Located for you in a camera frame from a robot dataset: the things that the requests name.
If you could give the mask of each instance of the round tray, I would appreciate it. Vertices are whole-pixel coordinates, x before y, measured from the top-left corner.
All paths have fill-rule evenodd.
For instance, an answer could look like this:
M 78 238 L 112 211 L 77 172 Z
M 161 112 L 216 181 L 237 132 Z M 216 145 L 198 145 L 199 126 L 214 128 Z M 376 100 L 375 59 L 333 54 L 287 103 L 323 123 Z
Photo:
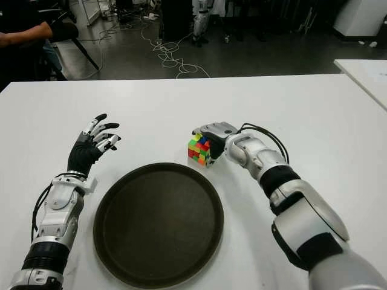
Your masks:
M 223 231 L 223 208 L 211 183 L 174 163 L 136 169 L 103 197 L 94 244 L 103 264 L 140 288 L 176 285 L 212 257 Z

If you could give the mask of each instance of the rubik's cube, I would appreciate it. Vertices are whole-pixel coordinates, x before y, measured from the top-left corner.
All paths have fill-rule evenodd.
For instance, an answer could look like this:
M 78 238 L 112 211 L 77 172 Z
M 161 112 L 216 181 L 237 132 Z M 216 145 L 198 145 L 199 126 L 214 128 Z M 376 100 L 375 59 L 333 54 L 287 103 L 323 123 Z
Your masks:
M 210 158 L 210 143 L 206 137 L 196 134 L 188 143 L 188 157 L 207 166 Z

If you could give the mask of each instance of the black chair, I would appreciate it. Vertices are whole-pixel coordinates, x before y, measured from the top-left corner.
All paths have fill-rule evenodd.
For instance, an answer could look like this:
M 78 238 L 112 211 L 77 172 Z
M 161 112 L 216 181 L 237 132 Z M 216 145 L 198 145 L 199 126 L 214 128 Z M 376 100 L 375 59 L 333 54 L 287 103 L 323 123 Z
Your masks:
M 76 17 L 70 10 L 69 0 L 34 0 L 32 3 L 38 9 L 43 19 L 49 23 L 53 31 L 54 36 L 52 39 L 50 39 L 50 42 L 53 43 L 71 40 L 83 53 L 83 55 L 90 61 L 93 67 L 99 70 L 98 65 L 95 63 L 95 61 L 93 61 L 83 45 L 77 40 L 79 31 L 78 28 L 73 24 L 76 23 Z M 63 20 L 66 18 L 70 18 L 73 23 L 63 22 Z

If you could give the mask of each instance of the green square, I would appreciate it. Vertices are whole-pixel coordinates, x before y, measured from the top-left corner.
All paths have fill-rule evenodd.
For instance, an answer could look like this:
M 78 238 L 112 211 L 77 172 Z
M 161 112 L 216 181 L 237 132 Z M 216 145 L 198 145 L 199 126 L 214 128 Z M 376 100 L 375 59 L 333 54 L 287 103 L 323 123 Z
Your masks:
M 197 142 L 195 140 L 191 140 L 191 141 L 189 141 L 188 146 L 194 147 L 196 145 L 196 143 Z

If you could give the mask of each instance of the white table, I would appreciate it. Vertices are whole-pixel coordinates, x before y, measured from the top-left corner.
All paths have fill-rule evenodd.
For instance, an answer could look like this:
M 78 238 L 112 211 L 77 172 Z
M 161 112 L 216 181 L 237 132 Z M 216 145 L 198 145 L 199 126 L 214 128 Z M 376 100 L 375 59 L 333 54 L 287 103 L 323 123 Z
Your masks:
M 387 111 L 387 60 L 336 59 L 334 64 Z
M 99 184 L 81 214 L 65 289 L 131 289 L 94 252 L 96 208 L 135 168 L 187 164 L 192 129 L 213 121 L 249 121 L 280 137 L 295 171 L 346 223 L 354 250 L 387 277 L 387 114 L 365 95 L 342 74 L 11 84 L 0 94 L 0 286 L 29 249 L 36 198 L 65 170 L 78 133 L 102 112 L 121 123 L 123 139 L 92 168 Z M 248 171 L 224 158 L 210 169 L 188 165 L 218 191 L 224 235 L 204 270 L 175 289 L 307 289 L 307 273 L 287 261 L 272 237 L 274 215 Z

